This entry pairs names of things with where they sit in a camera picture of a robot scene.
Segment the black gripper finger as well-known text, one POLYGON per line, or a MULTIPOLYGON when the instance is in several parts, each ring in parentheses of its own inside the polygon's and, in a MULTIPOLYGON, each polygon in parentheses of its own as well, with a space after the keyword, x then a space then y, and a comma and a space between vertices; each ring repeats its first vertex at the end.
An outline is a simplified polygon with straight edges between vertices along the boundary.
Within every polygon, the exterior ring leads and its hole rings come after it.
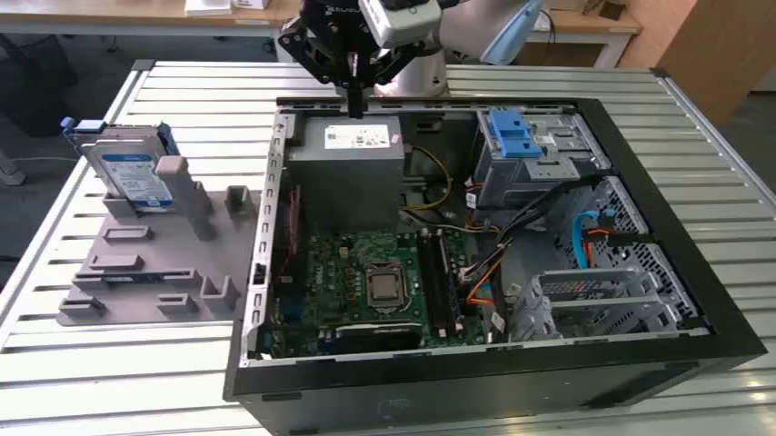
POLYGON ((378 55, 375 43, 363 44, 357 51, 357 118, 362 119, 366 108, 366 89, 375 84, 387 84, 407 64, 426 49, 423 41, 389 49, 378 55))
POLYGON ((349 50, 339 27, 321 22, 306 24, 300 17, 283 27, 278 42, 282 48, 322 84, 333 84, 347 99, 347 112, 358 117, 358 87, 349 50))

